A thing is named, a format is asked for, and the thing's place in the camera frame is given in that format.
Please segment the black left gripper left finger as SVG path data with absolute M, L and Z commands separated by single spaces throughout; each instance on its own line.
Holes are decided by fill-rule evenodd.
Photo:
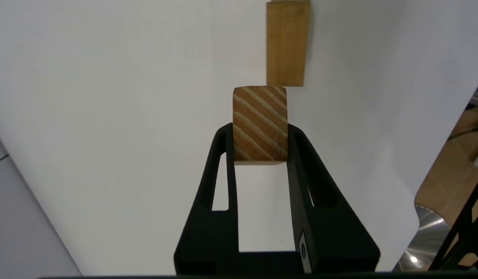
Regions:
M 221 156 L 225 154 L 228 209 L 212 210 Z M 200 184 L 174 253 L 178 275 L 219 274 L 239 253 L 237 184 L 232 123 L 214 135 Z

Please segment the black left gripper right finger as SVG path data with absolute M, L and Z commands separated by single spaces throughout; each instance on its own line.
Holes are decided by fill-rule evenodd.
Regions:
M 306 134 L 288 125 L 287 178 L 296 252 L 305 273 L 374 272 L 380 250 Z

